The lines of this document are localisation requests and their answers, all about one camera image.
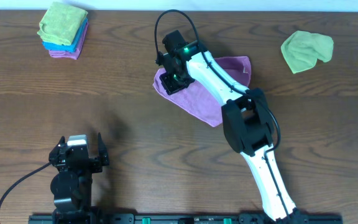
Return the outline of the purple microfiber cloth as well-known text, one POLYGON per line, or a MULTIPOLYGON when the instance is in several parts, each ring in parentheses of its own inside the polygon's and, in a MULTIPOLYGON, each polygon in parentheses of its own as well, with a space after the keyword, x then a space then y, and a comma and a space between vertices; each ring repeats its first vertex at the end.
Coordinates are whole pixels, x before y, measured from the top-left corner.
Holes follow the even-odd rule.
MULTIPOLYGON (((249 85, 252 71, 249 57, 220 57, 215 61, 235 81, 245 86, 249 85)), ((161 68, 157 70, 154 77, 153 87, 159 95, 212 127, 219 126, 223 122, 220 105, 200 82, 195 81, 188 88, 168 95, 160 80, 164 73, 165 69, 161 68)))

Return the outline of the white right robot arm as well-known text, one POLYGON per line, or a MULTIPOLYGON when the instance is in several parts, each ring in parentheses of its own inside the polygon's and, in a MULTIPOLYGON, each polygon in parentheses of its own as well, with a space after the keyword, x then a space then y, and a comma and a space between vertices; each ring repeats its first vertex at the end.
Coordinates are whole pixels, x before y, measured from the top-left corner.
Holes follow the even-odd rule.
POLYGON ((169 95, 200 83, 221 107, 223 130, 231 148, 246 161, 257 184, 264 213, 271 222, 297 223, 296 205, 289 196, 275 161, 279 132, 260 89, 237 82, 198 41, 163 40, 166 53, 157 53, 157 64, 166 72, 161 78, 169 95))

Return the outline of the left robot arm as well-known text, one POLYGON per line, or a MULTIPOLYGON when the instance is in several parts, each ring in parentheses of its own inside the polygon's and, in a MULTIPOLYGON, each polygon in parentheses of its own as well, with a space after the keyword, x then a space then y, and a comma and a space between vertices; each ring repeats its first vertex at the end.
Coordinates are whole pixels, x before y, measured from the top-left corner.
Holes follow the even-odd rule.
POLYGON ((53 223, 106 223, 98 207, 91 205, 91 189, 95 173, 101 173, 109 165, 108 150, 98 134, 98 156, 90 158, 88 138, 85 134, 61 137, 49 154, 49 162, 58 170, 52 179, 56 209, 52 213, 53 223))

